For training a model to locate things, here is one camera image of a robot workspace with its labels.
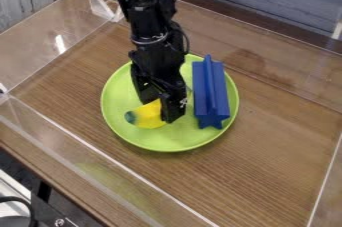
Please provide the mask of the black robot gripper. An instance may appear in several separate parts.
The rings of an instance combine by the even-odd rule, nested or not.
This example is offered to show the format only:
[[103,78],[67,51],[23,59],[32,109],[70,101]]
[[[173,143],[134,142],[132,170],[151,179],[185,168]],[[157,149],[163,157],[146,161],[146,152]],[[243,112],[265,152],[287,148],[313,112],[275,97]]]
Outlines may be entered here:
[[186,46],[182,39],[134,40],[136,49],[128,53],[131,78],[139,100],[147,104],[161,96],[162,119],[173,123],[186,113],[187,91],[181,74]]

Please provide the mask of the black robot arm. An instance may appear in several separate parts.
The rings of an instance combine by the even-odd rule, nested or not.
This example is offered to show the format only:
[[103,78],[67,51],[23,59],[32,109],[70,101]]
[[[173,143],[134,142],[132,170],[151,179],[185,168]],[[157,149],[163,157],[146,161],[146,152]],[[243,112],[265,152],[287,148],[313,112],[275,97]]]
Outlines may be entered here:
[[174,21],[175,0],[116,0],[131,27],[131,78],[141,102],[158,100],[162,120],[171,123],[186,113],[187,98],[181,74],[190,41]]

